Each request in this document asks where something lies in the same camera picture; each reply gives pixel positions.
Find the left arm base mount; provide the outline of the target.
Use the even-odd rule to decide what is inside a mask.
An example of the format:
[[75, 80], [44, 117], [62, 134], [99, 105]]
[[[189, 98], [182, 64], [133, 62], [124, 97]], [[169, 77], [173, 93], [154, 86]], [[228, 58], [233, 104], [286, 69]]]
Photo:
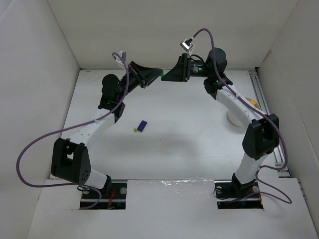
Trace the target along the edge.
[[101, 200], [99, 194], [87, 188], [78, 187], [78, 191], [81, 191], [80, 208], [89, 208], [90, 210], [124, 210], [126, 208], [126, 196], [127, 196], [127, 180], [113, 180], [112, 188], [109, 194], [102, 194]]

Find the purple lego plate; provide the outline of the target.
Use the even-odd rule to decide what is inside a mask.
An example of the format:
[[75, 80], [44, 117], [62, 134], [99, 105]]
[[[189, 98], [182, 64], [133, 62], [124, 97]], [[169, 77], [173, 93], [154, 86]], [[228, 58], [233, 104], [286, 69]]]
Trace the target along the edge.
[[139, 132], [143, 132], [144, 129], [145, 129], [145, 127], [147, 126], [147, 124], [148, 124], [147, 121], [142, 120], [141, 123], [139, 124], [137, 130], [138, 130]]

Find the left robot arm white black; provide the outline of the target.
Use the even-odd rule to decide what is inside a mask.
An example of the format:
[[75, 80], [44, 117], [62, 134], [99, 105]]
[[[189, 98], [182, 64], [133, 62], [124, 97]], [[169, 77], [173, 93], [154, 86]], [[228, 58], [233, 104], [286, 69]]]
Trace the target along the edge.
[[148, 68], [131, 62], [128, 74], [119, 79], [114, 74], [102, 80], [102, 97], [91, 123], [82, 126], [67, 139], [59, 138], [53, 146], [51, 174], [78, 186], [90, 186], [102, 194], [112, 188], [111, 177], [91, 167], [89, 149], [102, 134], [122, 116], [125, 104], [122, 97], [136, 87], [146, 88], [157, 77], [163, 76], [160, 68]]

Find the yellow long lego brick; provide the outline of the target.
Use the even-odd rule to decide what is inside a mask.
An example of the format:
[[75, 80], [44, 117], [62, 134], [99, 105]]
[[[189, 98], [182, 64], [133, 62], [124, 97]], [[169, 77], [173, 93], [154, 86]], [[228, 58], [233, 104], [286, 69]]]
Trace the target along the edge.
[[259, 104], [258, 104], [256, 101], [254, 101], [253, 99], [250, 99], [250, 98], [248, 98], [247, 100], [248, 100], [254, 107], [260, 109], [260, 106], [259, 106]]

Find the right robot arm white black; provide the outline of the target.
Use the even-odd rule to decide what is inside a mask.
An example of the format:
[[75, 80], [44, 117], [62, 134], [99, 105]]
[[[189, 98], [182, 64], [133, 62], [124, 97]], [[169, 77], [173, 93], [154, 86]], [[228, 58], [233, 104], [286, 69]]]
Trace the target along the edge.
[[239, 121], [245, 133], [242, 141], [244, 156], [229, 182], [215, 182], [216, 196], [221, 200], [242, 198], [256, 186], [256, 172], [266, 157], [279, 145], [274, 129], [279, 126], [275, 114], [267, 115], [251, 105], [225, 75], [226, 54], [220, 48], [210, 51], [207, 59], [194, 60], [189, 54], [179, 56], [176, 65], [162, 77], [167, 82], [187, 82], [190, 77], [203, 77], [207, 93], [228, 108], [228, 114]]

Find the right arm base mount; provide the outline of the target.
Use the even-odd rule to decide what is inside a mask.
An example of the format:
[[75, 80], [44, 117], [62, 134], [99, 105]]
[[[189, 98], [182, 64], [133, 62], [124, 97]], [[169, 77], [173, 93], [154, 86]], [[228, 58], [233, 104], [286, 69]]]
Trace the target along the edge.
[[214, 181], [213, 195], [217, 199], [218, 209], [263, 209], [258, 183], [254, 180], [240, 191], [235, 189], [231, 180]]

